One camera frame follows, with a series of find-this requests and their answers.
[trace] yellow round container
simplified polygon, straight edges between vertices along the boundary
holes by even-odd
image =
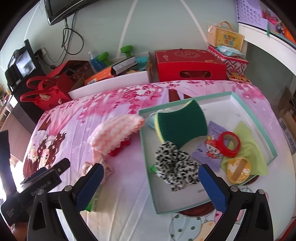
[[[247,158],[237,157],[227,163],[227,177],[233,184],[240,184],[248,179],[251,173],[251,164]]]

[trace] purple basket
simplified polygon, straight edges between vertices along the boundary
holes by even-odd
[[[237,22],[246,23],[261,29],[267,29],[267,19],[262,18],[258,0],[235,0]]]

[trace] bolt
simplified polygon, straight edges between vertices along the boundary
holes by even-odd
[[[72,186],[71,185],[65,186],[64,190],[66,192],[71,191],[72,190]]]
[[[259,192],[260,194],[265,194],[265,191],[264,191],[263,189],[258,189],[258,192]]]
[[[237,192],[239,189],[237,188],[237,186],[231,186],[230,190],[233,192]]]
[[[42,195],[44,193],[44,190],[43,189],[39,189],[37,193],[38,193],[38,195]]]

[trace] purple packet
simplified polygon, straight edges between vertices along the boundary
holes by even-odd
[[[198,146],[198,148],[192,153],[191,157],[201,164],[208,164],[208,166],[214,172],[218,172],[223,155],[217,148],[217,140],[221,133],[225,131],[227,130],[224,127],[210,121],[207,136]],[[229,144],[229,140],[224,140],[224,144],[227,146]]]

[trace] black and white scrunchie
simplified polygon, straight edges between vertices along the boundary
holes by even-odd
[[[161,177],[173,192],[186,185],[199,183],[199,163],[190,160],[190,155],[177,149],[174,143],[166,141],[155,152],[156,175]]]

